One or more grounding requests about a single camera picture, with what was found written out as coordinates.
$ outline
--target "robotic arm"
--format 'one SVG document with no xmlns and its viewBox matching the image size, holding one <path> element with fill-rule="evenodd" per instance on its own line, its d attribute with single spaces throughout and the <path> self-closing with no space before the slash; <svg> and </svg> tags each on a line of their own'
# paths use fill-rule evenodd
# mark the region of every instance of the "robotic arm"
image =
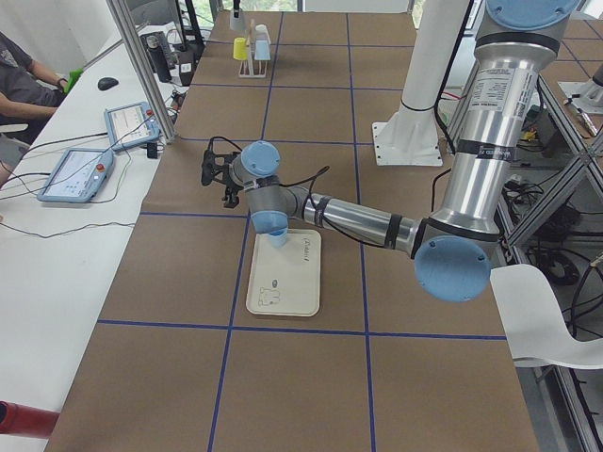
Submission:
<svg viewBox="0 0 603 452">
<path fill-rule="evenodd" d="M 202 184 L 226 184 L 225 206 L 243 190 L 259 234 L 286 234 L 287 219 L 336 229 L 369 244 L 402 250 L 416 276 L 448 301 L 476 297 L 489 282 L 497 240 L 494 214 L 538 73 L 557 57 L 578 0 L 486 0 L 475 57 L 480 63 L 446 195 L 439 210 L 414 220 L 307 189 L 281 186 L 280 155 L 266 141 L 241 154 L 205 152 Z M 224 159 L 218 165 L 217 157 Z"/>
</svg>

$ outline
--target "device screen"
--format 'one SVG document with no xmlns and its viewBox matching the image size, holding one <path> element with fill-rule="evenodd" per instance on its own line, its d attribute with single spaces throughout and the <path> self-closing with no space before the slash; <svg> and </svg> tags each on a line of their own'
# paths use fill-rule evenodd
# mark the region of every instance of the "device screen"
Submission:
<svg viewBox="0 0 603 452">
<path fill-rule="evenodd" d="M 82 196 L 102 154 L 69 151 L 44 194 L 67 198 Z"/>
<path fill-rule="evenodd" d="M 140 105 L 132 105 L 109 113 L 115 138 L 121 144 L 127 144 L 151 135 L 147 124 L 142 125 L 147 119 Z"/>
</svg>

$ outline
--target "green object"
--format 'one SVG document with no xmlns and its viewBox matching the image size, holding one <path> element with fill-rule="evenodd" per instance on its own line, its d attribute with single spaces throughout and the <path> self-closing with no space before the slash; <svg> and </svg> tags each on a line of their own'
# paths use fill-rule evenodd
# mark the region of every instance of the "green object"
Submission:
<svg viewBox="0 0 603 452">
<path fill-rule="evenodd" d="M 65 89 L 64 89 L 66 94 L 72 90 L 73 86 L 77 83 L 77 80 L 79 80 L 79 77 L 82 76 L 82 73 L 84 73 L 83 68 L 76 69 L 74 71 L 69 72 L 69 80 L 67 81 L 67 85 L 65 86 Z"/>
</svg>

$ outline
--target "black mouse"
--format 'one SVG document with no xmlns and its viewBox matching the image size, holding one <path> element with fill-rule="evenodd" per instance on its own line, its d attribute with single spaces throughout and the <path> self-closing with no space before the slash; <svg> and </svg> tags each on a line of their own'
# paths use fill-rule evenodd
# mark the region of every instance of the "black mouse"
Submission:
<svg viewBox="0 0 603 452">
<path fill-rule="evenodd" d="M 113 88 L 118 83 L 120 82 L 113 77 L 103 77 L 98 81 L 97 87 L 100 91 L 107 91 L 109 88 Z"/>
</svg>

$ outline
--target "white desk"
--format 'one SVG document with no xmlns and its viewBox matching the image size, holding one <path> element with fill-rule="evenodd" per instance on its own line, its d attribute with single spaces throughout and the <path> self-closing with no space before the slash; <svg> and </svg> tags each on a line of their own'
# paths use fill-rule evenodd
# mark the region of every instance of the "white desk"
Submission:
<svg viewBox="0 0 603 452">
<path fill-rule="evenodd" d="M 115 77 L 120 84 L 100 91 L 96 83 L 104 76 Z M 160 83 L 159 87 L 167 99 L 173 86 Z M 104 132 L 106 108 L 143 100 L 122 45 L 83 73 L 34 145 Z M 15 173 L 50 172 L 67 145 L 105 149 L 108 140 L 88 138 L 39 148 L 25 157 Z M 140 148 L 130 153 L 132 164 L 113 202 L 53 206 L 30 194 L 2 200 L 24 193 L 14 181 L 0 190 L 0 215 L 7 225 L 39 234 L 89 223 L 134 223 L 158 161 L 147 159 Z M 127 161 L 125 153 L 116 157 L 113 173 L 96 201 L 114 195 Z M 41 187 L 43 179 L 25 178 L 30 189 Z M 60 411 L 131 232 L 128 227 L 107 226 L 40 239 L 0 226 L 0 400 Z M 0 452 L 40 452 L 45 444 L 0 435 Z"/>
</svg>

